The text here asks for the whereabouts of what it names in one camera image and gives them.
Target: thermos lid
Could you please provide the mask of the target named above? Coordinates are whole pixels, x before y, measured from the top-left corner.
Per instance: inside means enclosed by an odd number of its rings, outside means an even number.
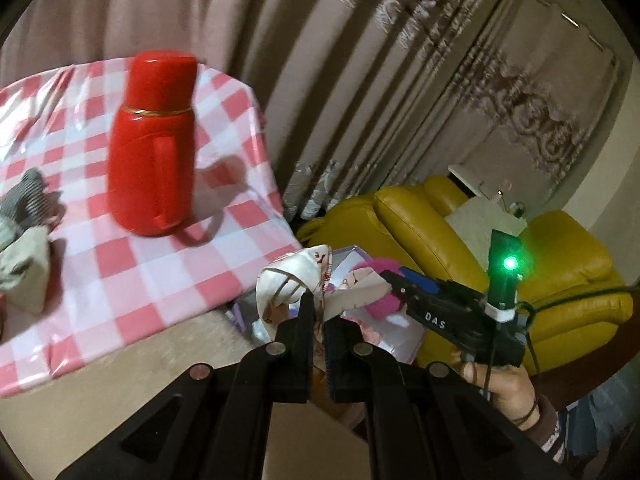
[[[150,112],[185,110],[191,106],[197,70],[195,57],[187,52],[142,52],[129,70],[123,104]]]

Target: green light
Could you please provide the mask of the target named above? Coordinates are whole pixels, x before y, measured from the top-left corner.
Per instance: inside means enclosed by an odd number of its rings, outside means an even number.
[[[518,268],[518,261],[515,256],[509,256],[502,262],[505,269],[513,270]]]

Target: wooden floor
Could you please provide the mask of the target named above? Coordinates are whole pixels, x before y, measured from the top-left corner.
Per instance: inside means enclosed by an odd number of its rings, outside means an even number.
[[[634,294],[633,298],[633,315],[620,326],[611,341],[580,359],[534,378],[536,390],[546,395],[556,410],[587,395],[640,352],[640,294]]]

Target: red thermos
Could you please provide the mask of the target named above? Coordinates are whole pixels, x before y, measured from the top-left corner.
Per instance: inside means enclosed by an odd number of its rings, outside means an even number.
[[[111,130],[109,211],[125,229],[161,235],[191,213],[197,63],[191,54],[143,52],[129,71]]]

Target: pink and white tablecloth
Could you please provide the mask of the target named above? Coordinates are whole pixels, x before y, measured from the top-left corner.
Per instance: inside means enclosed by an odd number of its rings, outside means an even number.
[[[82,367],[232,300],[299,248],[283,220],[251,89],[200,66],[193,219],[160,238],[107,212],[106,155],[130,59],[50,70],[0,91],[0,195],[40,168],[66,206],[39,317],[9,306],[0,396]]]

